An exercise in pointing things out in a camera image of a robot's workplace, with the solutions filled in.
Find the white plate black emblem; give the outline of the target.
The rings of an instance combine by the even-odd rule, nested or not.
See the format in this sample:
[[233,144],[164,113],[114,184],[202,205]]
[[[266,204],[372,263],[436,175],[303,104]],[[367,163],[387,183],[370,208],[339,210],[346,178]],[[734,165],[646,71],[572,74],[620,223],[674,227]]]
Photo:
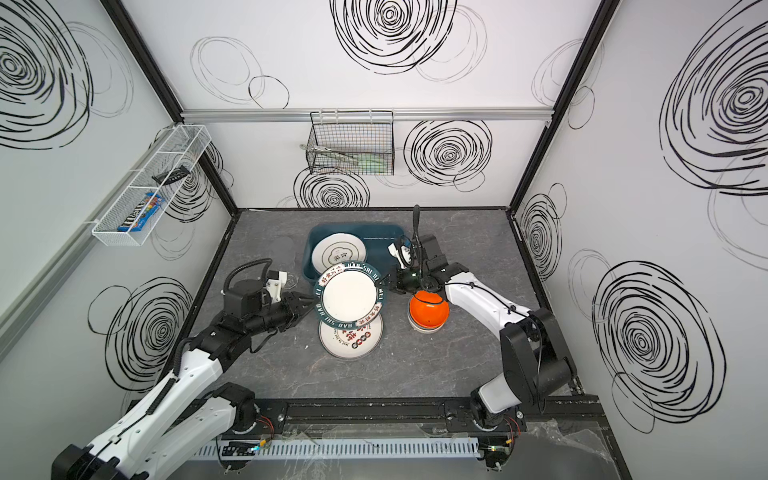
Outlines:
[[318,273],[333,265],[367,259],[367,249],[362,239],[349,233],[334,233],[320,240],[311,252],[311,264]]

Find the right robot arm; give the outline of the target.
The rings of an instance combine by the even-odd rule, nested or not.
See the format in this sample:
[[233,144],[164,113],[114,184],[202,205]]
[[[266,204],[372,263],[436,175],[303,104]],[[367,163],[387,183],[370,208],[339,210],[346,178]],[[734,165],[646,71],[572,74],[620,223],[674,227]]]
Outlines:
[[469,313],[499,341],[502,372],[470,394],[473,420],[492,430],[506,414],[540,401],[577,376],[577,367],[554,314],[504,298],[464,265],[450,263],[432,235],[399,238],[387,247],[395,266],[383,284],[392,292],[436,294]]

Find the green rim plate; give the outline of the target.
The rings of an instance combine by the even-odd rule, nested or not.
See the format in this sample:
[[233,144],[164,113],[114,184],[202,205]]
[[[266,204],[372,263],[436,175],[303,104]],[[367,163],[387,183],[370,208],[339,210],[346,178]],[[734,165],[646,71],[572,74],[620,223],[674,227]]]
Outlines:
[[372,323],[383,310],[382,275],[372,265],[350,261],[331,266],[314,287],[315,312],[330,328],[351,330]]

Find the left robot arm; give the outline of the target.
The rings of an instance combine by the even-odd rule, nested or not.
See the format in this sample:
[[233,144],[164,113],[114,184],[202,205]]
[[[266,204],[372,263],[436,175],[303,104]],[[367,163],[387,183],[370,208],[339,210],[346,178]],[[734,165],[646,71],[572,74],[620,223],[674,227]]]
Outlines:
[[255,394],[228,382],[215,383],[252,339],[272,338],[301,322],[317,296],[282,290],[284,280],[268,268],[257,279],[225,279],[223,308],[199,334],[182,340],[172,368],[121,419],[87,446],[66,447],[53,461],[54,479],[166,479],[210,440],[231,432],[249,434],[274,425],[263,416]]

